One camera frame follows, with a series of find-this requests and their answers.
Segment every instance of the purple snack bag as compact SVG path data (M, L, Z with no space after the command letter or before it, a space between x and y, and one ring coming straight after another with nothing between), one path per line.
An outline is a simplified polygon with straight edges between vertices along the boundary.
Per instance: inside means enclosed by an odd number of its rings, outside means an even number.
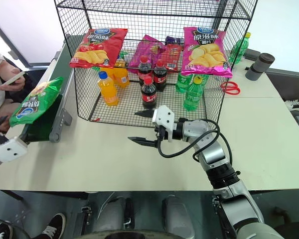
M141 62L141 56L148 56L152 67L155 66L161 54L167 49L165 45L148 35L145 35L141 42L138 43L135 54L129 63L129 67L136 69L128 69L129 72L137 74L137 67Z
M207 27L184 27L185 46L181 73L232 78L226 62L223 40L225 31Z

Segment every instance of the black sneaker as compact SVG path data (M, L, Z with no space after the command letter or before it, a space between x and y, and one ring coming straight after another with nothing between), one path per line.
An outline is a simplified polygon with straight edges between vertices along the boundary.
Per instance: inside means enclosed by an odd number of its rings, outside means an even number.
M285 101L289 111L299 111L299 100Z
M0 239L11 239L12 238L12 227L7 224L0 223Z
M54 215L38 238L47 235L50 239L60 239L65 229L65 216L62 213Z

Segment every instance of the red scissors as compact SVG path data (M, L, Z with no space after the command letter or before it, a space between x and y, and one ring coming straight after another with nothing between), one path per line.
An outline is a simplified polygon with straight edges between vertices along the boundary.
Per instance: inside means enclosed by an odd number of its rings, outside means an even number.
M239 89L237 83L232 82L232 81L222 83L220 85L220 88L222 89L222 91L224 91L225 93L227 93L229 95L238 95L240 93L240 89Z

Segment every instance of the yellow bottle cap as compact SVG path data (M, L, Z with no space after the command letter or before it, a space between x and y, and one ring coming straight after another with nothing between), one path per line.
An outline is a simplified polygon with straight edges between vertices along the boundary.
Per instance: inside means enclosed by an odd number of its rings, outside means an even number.
M193 82L200 85L203 82L203 78L201 76L195 76Z

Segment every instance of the metal wire cage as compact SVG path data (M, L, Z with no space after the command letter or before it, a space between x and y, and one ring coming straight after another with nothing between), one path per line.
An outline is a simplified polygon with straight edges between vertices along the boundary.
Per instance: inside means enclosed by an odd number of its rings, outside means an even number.
M54 0L71 56L89 29L127 28L122 50L135 52L145 34L155 38L153 44L165 45L167 36L184 38L184 27L209 27L226 31L224 49L228 60L231 49L246 34L257 0ZM177 72L169 72L167 86L158 93L157 106L167 105L175 117L189 120L219 120L224 92L220 85L228 79L210 76L198 110L183 108L185 94L176 92ZM97 85L93 69L75 68L78 116L96 122L152 127L151 120L135 116L144 110L137 74L129 73L130 85L117 87L119 104L108 107Z

